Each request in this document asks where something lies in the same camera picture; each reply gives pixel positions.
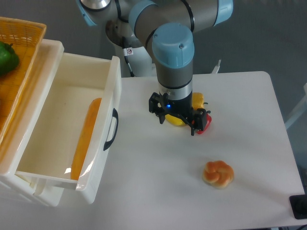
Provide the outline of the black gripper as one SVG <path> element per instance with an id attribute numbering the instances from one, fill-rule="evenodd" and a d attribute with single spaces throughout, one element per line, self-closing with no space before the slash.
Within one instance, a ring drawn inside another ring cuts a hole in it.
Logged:
<path id="1" fill-rule="evenodd" d="M 193 110 L 192 93 L 180 100 L 171 100 L 168 94 L 161 95 L 153 93 L 149 99 L 149 112 L 159 118 L 159 123 L 163 124 L 166 115 L 172 115 L 183 121 L 191 121 L 191 135 L 203 133 L 207 125 L 207 111 L 204 108 Z"/>

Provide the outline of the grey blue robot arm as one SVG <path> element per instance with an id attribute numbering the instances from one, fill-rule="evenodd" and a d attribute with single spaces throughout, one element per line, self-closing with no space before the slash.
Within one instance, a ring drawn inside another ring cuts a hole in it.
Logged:
<path id="1" fill-rule="evenodd" d="M 155 62 L 159 91 L 150 97 L 149 111 L 161 123 L 170 115 L 188 125 L 192 134 L 208 128 L 209 112 L 192 106 L 193 34 L 228 20 L 233 1 L 177 0 L 160 5 L 152 0 L 79 0 L 77 5 L 89 26 L 98 24 L 99 12 L 110 10 L 128 30 L 117 32 L 113 43 L 123 49 L 142 46 Z"/>

